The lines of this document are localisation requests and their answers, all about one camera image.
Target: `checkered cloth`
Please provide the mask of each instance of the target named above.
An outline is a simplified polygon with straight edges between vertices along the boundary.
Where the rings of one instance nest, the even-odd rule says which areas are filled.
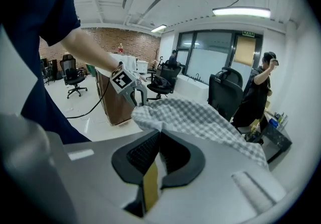
[[[262,147],[247,143],[237,130],[209,104],[179,98],[164,98],[135,107],[131,114],[142,130],[182,132],[230,146],[268,169]]]

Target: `exit sign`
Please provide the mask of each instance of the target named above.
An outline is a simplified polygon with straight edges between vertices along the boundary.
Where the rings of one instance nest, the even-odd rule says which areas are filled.
[[[242,33],[243,36],[254,37],[254,32],[244,31]]]

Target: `ceiling light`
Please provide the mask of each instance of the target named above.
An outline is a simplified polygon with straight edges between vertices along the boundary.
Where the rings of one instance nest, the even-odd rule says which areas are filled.
[[[166,25],[161,25],[158,28],[153,29],[151,32],[157,32],[157,31],[162,30],[162,29],[164,29],[166,27],[167,27]]]
[[[191,45],[192,43],[184,43],[184,45]],[[199,43],[195,43],[195,45],[200,45]]]
[[[249,15],[249,16],[257,16],[257,17],[263,17],[263,18],[269,18],[271,15],[271,11],[269,9],[257,8],[257,7],[216,8],[216,9],[213,9],[213,13],[216,16]]]

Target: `dark hair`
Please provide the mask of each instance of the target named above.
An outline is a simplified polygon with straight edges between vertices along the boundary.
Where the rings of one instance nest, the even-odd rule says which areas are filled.
[[[273,52],[264,53],[263,58],[262,58],[263,62],[267,62],[269,64],[271,59],[276,59],[275,53],[273,53]]]

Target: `white floor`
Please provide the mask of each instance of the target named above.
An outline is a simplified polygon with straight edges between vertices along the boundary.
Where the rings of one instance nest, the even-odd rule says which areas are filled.
[[[85,114],[89,112],[99,101],[94,77],[88,75],[79,85],[81,87],[88,88],[88,91],[81,90],[81,97],[78,96],[78,93],[74,92],[70,95],[69,99],[67,99],[67,91],[72,89],[73,86],[66,86],[64,80],[61,79],[55,82],[50,82],[49,85],[45,85],[52,100],[66,117]],[[148,88],[147,91],[147,97],[156,97],[156,93],[150,91]],[[168,97],[186,98],[175,91],[173,94],[169,94]],[[140,102],[139,92],[136,94],[136,99],[137,102]],[[118,138],[141,131],[133,120],[129,120],[125,124],[111,126],[101,103],[90,114],[78,119],[69,119],[69,122],[80,133],[92,141]]]

